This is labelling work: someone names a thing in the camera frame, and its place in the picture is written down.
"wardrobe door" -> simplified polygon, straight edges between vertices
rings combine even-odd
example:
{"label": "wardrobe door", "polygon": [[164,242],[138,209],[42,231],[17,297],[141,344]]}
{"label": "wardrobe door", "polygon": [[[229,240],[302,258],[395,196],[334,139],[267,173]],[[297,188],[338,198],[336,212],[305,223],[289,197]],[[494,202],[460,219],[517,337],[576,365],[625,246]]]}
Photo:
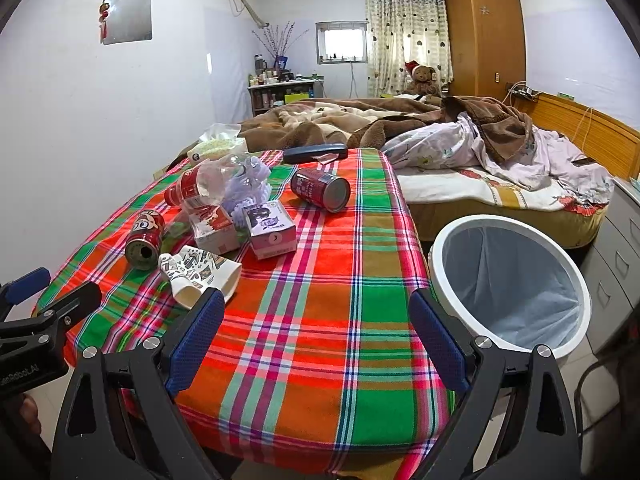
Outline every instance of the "wardrobe door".
{"label": "wardrobe door", "polygon": [[478,57],[471,0],[445,0],[445,3],[453,66],[453,81],[449,84],[449,94],[476,95]]}
{"label": "wardrobe door", "polygon": [[502,100],[507,83],[526,78],[520,0],[471,0],[471,5],[478,37],[477,95]]}

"table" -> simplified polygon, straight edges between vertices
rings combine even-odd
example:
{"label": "table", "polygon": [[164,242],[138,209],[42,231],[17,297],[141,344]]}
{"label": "table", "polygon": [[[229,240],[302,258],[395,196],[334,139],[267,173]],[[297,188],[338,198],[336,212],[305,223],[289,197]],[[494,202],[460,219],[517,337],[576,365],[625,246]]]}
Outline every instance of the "table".
{"label": "table", "polygon": [[[297,167],[279,165],[282,152],[261,157],[272,167],[272,198],[297,225],[298,250],[263,261],[239,250],[236,294],[176,402],[203,446],[304,473],[407,479],[446,425],[452,396],[408,322],[409,294],[428,276],[395,174],[374,149],[325,165],[352,190],[347,208],[331,214],[292,193]],[[183,312],[159,271],[124,259],[138,211],[174,222],[178,209],[162,192],[183,169],[116,211],[39,299],[43,309],[85,280],[100,285],[99,311],[67,334],[72,364],[87,346],[121,351],[161,336]],[[175,252],[192,241],[168,243]]]}

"small carton box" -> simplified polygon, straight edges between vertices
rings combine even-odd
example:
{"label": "small carton box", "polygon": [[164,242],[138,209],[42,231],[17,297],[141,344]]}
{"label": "small carton box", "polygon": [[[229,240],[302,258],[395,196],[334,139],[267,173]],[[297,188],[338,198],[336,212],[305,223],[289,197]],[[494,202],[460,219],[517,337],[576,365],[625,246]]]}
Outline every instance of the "small carton box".
{"label": "small carton box", "polygon": [[220,206],[212,207],[200,215],[195,229],[199,249],[214,254],[225,254],[240,246],[238,234],[231,218]]}
{"label": "small carton box", "polygon": [[259,260],[298,248],[296,225],[277,200],[247,206],[242,212],[249,228],[251,247]]}

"curtain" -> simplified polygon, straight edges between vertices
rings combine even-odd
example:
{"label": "curtain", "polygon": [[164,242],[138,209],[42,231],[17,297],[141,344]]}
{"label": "curtain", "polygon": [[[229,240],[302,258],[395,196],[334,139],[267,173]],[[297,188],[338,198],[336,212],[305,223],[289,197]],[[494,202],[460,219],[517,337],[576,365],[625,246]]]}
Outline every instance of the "curtain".
{"label": "curtain", "polygon": [[370,97],[402,93],[412,60],[436,69],[440,86],[453,81],[444,0],[366,0],[366,9]]}

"red can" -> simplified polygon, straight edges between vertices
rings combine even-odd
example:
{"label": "red can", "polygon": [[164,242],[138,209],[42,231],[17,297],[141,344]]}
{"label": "red can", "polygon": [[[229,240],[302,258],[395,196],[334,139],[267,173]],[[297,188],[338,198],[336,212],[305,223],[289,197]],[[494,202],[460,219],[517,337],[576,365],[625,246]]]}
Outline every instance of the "red can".
{"label": "red can", "polygon": [[330,213],[342,210],[351,197],[351,186],[346,179],[312,168],[301,168],[293,174],[291,190],[302,200]]}
{"label": "red can", "polygon": [[132,267],[152,270],[158,266],[162,234],[164,218],[158,211],[146,209],[136,217],[124,250],[124,255]]}

